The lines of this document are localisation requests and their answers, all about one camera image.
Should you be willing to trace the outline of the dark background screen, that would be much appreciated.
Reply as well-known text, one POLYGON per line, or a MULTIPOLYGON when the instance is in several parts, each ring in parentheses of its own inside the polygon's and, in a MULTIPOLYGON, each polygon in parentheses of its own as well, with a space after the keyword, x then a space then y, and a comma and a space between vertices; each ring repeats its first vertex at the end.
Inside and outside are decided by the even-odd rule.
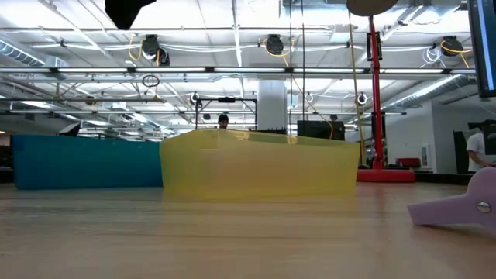
POLYGON ((487 155, 496 155, 496 123, 485 125, 482 131, 485 153, 487 155))

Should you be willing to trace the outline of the grey ceiling air duct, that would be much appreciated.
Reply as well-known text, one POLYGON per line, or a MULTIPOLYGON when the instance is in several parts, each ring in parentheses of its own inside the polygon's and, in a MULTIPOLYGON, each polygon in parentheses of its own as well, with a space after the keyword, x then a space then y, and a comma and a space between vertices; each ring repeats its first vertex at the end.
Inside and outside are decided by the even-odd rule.
POLYGON ((468 76, 462 74, 449 75, 434 81, 423 81, 388 99, 381 105, 381 110, 387 112, 397 108, 407 108, 417 105, 423 103, 425 100, 430 100, 436 96, 455 90, 459 86, 466 85, 469 82, 470 79, 468 76))
POLYGON ((27 49, 19 47, 8 40, 0 39, 0 56, 9 57, 13 60, 25 64, 27 67, 68 67, 65 60, 39 53, 29 52, 27 49))

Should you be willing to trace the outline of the long ceiling light bar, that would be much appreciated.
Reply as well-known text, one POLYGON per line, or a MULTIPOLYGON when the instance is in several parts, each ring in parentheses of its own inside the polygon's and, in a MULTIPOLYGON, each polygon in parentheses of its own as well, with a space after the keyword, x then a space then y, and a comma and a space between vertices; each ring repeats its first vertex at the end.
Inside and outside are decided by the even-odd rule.
MULTIPOLYGON (((473 68, 385 68, 381 74, 475 74, 473 68)), ((370 68, 325 67, 0 67, 1 74, 371 74, 370 68)))

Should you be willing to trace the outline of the white pillar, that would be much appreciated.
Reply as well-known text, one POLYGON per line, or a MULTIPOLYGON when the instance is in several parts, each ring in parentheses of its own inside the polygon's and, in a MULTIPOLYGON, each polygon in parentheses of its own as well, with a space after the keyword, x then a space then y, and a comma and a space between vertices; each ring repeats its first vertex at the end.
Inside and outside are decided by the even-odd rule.
POLYGON ((257 128, 283 130, 288 124, 288 90, 283 80, 260 80, 257 95, 257 128))

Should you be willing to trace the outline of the lavender staple remover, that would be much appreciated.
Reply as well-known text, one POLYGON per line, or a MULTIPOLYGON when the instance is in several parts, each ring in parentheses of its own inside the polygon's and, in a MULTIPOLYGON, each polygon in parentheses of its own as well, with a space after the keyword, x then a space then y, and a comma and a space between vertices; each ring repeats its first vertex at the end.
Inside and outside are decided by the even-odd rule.
POLYGON ((463 195, 413 204, 407 209, 418 226, 479 224, 496 235, 496 167, 474 174, 463 195))

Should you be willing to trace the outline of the computer monitor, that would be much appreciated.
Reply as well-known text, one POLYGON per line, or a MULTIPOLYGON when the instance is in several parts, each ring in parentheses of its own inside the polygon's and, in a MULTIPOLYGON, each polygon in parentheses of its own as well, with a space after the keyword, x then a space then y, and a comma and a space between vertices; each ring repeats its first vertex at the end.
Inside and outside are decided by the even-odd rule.
POLYGON ((479 96, 496 98, 496 0, 467 0, 479 96))

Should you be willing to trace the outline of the black background rig frame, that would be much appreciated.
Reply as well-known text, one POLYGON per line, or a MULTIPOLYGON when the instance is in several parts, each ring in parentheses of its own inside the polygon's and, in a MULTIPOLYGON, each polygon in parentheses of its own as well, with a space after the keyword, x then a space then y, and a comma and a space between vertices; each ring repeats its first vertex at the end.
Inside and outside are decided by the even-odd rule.
POLYGON ((204 112, 211 102, 218 103, 235 103, 241 102, 254 114, 254 124, 248 124, 249 130, 258 129, 258 101, 252 98, 234 98, 234 97, 218 97, 218 98, 200 98, 196 97, 193 101, 195 104, 195 129, 198 129, 198 116, 204 112), (253 102, 254 108, 248 106, 247 102, 253 102))

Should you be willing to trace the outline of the yellow plastic tray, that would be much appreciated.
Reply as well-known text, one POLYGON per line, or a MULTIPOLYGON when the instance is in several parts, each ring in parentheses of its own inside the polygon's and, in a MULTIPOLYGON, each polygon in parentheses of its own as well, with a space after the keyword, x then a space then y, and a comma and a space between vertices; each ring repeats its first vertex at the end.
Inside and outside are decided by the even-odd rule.
POLYGON ((198 129, 160 143, 168 198, 245 201, 354 192, 358 143, 198 129))

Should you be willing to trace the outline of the blue plastic tray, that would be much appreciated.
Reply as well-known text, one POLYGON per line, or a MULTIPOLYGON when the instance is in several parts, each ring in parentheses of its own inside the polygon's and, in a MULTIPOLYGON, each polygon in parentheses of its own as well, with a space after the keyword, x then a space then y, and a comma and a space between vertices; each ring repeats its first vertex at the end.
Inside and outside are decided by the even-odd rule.
POLYGON ((11 148, 19 190, 162 186, 158 143, 18 135, 11 148))

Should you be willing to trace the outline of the black background monitor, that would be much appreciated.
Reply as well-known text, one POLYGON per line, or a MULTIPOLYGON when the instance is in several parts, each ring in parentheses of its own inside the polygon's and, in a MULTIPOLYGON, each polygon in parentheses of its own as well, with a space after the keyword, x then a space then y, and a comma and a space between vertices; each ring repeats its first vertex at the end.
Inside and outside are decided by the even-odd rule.
POLYGON ((298 136, 319 139, 345 140, 345 126, 340 121, 298 120, 298 136))

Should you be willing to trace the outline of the black tilted screen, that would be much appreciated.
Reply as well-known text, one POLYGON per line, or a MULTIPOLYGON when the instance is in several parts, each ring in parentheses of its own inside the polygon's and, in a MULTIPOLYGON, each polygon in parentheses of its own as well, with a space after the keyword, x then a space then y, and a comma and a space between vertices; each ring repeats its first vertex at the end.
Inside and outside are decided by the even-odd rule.
POLYGON ((80 123, 73 123, 64 127, 61 131, 57 133, 58 136, 70 136, 76 137, 81 129, 80 123))

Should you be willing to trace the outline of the black wall panel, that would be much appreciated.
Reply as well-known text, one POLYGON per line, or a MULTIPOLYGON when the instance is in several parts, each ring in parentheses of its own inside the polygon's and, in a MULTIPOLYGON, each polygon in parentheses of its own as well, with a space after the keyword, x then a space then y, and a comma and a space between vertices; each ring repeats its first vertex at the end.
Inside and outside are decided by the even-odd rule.
POLYGON ((463 132, 454 131, 454 150, 456 158, 456 172, 458 174, 466 174, 468 172, 468 154, 466 151, 467 140, 463 132))

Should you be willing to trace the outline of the red box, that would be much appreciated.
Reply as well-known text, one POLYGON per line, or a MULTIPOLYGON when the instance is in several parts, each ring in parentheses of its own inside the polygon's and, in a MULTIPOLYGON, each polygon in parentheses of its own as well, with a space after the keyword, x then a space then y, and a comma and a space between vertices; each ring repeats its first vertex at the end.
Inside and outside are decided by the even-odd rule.
POLYGON ((395 164, 403 168, 419 168, 422 166, 420 159, 414 157, 397 158, 395 164))

